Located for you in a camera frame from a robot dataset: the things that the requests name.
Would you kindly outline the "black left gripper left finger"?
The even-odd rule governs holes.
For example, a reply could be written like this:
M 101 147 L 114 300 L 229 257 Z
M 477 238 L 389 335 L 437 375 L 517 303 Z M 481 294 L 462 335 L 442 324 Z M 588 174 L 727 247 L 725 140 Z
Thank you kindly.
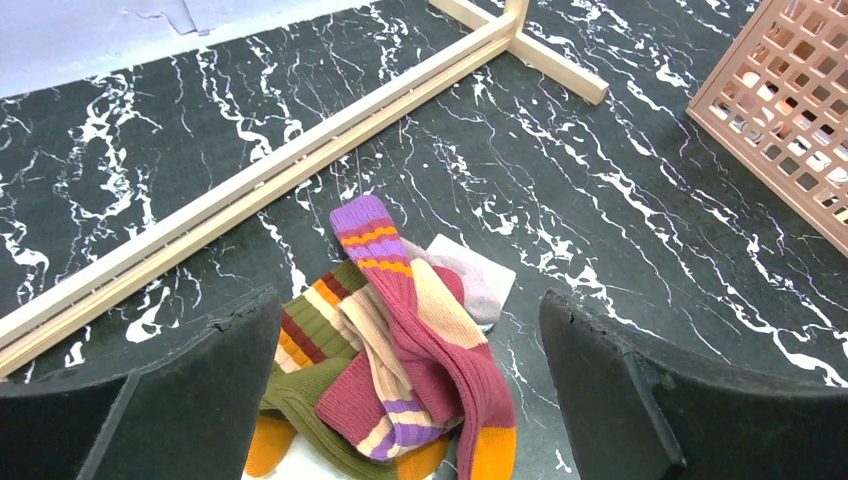
M 281 329 L 272 286 L 147 341 L 1 387 L 5 479 L 238 479 Z

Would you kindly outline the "white fluffy sock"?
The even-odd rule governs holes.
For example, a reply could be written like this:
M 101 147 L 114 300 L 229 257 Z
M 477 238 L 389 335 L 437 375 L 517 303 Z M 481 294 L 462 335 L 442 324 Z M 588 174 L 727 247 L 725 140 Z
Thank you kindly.
M 466 253 L 484 272 L 502 307 L 514 283 L 515 273 L 439 235 L 424 249 L 434 254 Z M 245 479 L 348 479 L 328 456 L 308 444 L 282 410 L 263 400 L 260 416 L 244 467 Z

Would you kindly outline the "orange plastic desk organizer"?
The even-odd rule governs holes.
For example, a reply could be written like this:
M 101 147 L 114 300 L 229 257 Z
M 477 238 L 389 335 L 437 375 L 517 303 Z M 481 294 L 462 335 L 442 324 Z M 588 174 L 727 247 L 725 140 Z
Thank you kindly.
M 762 2 L 686 111 L 847 251 L 846 2 Z

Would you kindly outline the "grey sock with red stripes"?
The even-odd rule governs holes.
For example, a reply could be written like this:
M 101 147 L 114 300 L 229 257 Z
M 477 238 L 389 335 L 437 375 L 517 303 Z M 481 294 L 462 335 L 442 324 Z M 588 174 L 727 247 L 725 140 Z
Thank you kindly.
M 495 291 L 486 283 L 483 270 L 466 253 L 434 254 L 405 238 L 401 242 L 411 259 L 421 258 L 433 268 L 451 270 L 459 278 L 464 292 L 460 303 L 483 332 L 500 320 L 502 305 Z

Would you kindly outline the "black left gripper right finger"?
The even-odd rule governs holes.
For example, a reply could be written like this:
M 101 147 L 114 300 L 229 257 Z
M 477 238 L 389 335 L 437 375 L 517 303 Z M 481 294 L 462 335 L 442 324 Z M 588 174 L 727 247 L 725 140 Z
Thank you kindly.
M 843 479 L 847 392 L 726 364 L 550 289 L 543 348 L 584 479 Z

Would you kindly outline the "olive striped sock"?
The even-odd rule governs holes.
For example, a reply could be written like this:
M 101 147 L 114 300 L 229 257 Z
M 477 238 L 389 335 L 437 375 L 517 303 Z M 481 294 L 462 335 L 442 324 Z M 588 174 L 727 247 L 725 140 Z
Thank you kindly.
M 365 284 L 355 264 L 346 260 L 284 305 L 246 475 L 261 478 L 276 470 L 296 437 L 305 439 L 353 479 L 429 479 L 444 460 L 446 437 L 397 460 L 371 460 L 314 412 L 320 397 L 362 349 L 361 342 L 346 331 L 339 305 Z

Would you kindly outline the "beige purple striped sock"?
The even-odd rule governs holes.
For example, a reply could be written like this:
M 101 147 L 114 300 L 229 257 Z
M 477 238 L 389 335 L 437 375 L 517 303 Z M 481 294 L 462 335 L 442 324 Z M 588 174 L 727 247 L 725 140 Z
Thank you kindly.
M 457 301 L 463 299 L 462 284 L 451 270 L 435 267 Z M 385 461 L 401 456 L 447 433 L 462 420 L 446 424 L 435 422 L 412 396 L 405 371 L 392 348 L 389 334 L 389 312 L 378 290 L 366 283 L 339 307 L 343 323 L 363 343 L 363 351 L 324 392 L 315 406 L 316 415 L 336 430 L 366 457 Z M 499 448 L 515 450 L 515 426 L 482 424 L 483 430 L 470 438 L 483 445 L 470 447 L 470 452 Z

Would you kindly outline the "maroon yellow striped sock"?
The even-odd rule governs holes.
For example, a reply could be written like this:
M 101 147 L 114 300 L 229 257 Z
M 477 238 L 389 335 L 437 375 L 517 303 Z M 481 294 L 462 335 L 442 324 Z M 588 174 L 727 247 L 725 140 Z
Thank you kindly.
M 416 399 L 439 423 L 462 416 L 459 478 L 511 478 L 515 405 L 483 333 L 434 269 L 409 256 L 377 196 L 361 195 L 332 210 L 330 222 L 388 308 L 393 348 Z

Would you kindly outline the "wooden clothes rack frame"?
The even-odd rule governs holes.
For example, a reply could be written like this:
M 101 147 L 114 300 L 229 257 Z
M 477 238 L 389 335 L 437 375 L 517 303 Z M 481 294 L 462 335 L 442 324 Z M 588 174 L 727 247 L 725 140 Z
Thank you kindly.
M 606 81 L 524 33 L 527 2 L 506 2 L 498 17 L 469 1 L 433 5 L 471 28 L 471 33 L 5 316 L 1 321 L 2 376 L 505 51 L 593 105 L 604 99 L 609 88 Z

